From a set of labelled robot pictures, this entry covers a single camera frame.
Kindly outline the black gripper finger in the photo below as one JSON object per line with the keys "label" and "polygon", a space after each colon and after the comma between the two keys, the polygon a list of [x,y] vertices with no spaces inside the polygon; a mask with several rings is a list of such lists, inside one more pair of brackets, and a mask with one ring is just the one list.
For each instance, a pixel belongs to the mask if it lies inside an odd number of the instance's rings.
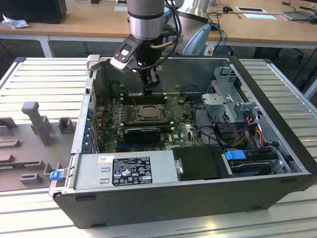
{"label": "black gripper finger", "polygon": [[152,90],[160,84],[160,78],[155,69],[141,71],[143,94],[151,95]]}

